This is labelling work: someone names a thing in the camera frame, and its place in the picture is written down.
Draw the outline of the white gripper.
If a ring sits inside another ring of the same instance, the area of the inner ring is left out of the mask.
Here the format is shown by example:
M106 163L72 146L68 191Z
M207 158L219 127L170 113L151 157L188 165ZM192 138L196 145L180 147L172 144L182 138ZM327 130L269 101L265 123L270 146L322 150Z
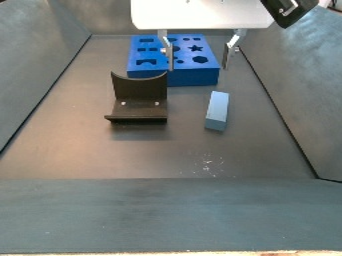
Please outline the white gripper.
M166 29L235 29L224 43L222 68L228 63L247 30L267 28L274 19L259 0L131 0L131 20L139 30L159 30L160 52L174 70L174 45Z

